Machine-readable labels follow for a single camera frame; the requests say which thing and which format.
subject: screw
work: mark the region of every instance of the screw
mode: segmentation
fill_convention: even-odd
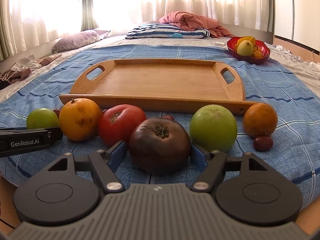
[[[109,182],[106,187],[108,190],[119,190],[122,188],[122,185],[119,182]]]
[[[155,191],[159,191],[159,190],[161,190],[161,189],[162,189],[162,187],[157,186],[157,187],[154,187],[153,189],[154,189]]]
[[[209,184],[206,182],[196,182],[193,187],[197,190],[205,190],[209,188]]]

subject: pink blanket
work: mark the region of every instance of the pink blanket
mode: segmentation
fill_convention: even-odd
[[[210,36],[215,38],[234,37],[230,31],[220,25],[218,20],[193,13],[172,12],[160,18],[159,22],[173,24],[184,31],[206,29],[210,32]]]

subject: red date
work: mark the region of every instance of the red date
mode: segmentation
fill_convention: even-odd
[[[58,119],[59,119],[59,115],[60,115],[60,109],[54,109],[53,110],[55,112],[55,114],[57,115]]]
[[[163,116],[162,118],[166,118],[166,119],[169,119],[169,120],[174,121],[174,118],[173,118],[173,116],[171,116],[171,115],[165,115],[165,116]]]
[[[268,151],[273,147],[273,139],[266,135],[257,136],[253,141],[253,147],[259,152]]]

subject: green curtain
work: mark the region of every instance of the green curtain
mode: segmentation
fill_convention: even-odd
[[[268,32],[275,32],[275,0],[269,0]]]
[[[0,0],[0,61],[13,56],[10,50],[10,40],[4,28],[4,10],[2,0]]]
[[[93,17],[93,0],[82,0],[82,31],[98,28]]]

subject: white sheer curtain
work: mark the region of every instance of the white sheer curtain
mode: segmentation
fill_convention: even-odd
[[[143,22],[157,22],[172,11],[266,31],[269,0],[94,0],[96,21],[114,34],[126,33]]]
[[[81,29],[79,0],[2,0],[14,54]]]

